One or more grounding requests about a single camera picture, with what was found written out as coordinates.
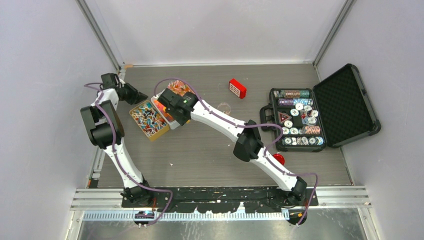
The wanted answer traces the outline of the white tray of gummy candies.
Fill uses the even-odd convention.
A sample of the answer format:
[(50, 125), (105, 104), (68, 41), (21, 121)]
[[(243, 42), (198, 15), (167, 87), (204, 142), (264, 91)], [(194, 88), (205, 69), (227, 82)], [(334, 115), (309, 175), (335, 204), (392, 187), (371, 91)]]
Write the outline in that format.
[(166, 121), (171, 130), (175, 130), (176, 128), (180, 127), (181, 125), (170, 114), (166, 112), (166, 107), (158, 101), (158, 97), (158, 95), (154, 95), (151, 98), (151, 102), (153, 103), (153, 106), (159, 112), (161, 117)]

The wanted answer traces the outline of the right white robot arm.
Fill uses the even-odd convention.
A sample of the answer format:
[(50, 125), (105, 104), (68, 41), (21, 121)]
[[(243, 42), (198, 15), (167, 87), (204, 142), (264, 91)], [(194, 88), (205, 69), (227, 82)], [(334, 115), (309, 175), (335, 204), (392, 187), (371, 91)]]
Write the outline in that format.
[(235, 119), (212, 107), (195, 93), (184, 95), (166, 88), (157, 100), (165, 107), (165, 112), (183, 126), (189, 120), (203, 123), (228, 137), (234, 142), (233, 155), (247, 163), (252, 163), (285, 191), (285, 198), (291, 205), (299, 205), (306, 198), (307, 183), (298, 174), (286, 169), (264, 145), (259, 133), (260, 125), (253, 120), (247, 122)]

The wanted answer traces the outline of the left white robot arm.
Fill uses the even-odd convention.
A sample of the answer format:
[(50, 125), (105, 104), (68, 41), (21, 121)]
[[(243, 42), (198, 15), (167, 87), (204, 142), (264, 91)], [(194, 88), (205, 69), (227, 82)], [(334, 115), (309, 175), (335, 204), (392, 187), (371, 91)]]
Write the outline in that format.
[(147, 99), (129, 83), (121, 80), (116, 73), (101, 75), (101, 82), (85, 84), (96, 91), (92, 104), (80, 109), (80, 114), (90, 142), (109, 156), (122, 182), (120, 193), (131, 204), (148, 207), (154, 199), (153, 192), (143, 174), (135, 166), (124, 142), (124, 127), (116, 112), (120, 101), (130, 105)]

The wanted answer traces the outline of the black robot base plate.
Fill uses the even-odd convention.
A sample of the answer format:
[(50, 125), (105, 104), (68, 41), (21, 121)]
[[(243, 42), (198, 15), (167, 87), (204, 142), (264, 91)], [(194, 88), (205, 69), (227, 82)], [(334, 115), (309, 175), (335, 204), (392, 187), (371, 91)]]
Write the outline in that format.
[(276, 186), (227, 186), (227, 187), (159, 187), (156, 191), (140, 190), (138, 196), (121, 190), (123, 208), (148, 208), (166, 213), (212, 212), (277, 213), (282, 209), (319, 204), (318, 197), (307, 188), (301, 201), (294, 203), (289, 192)]

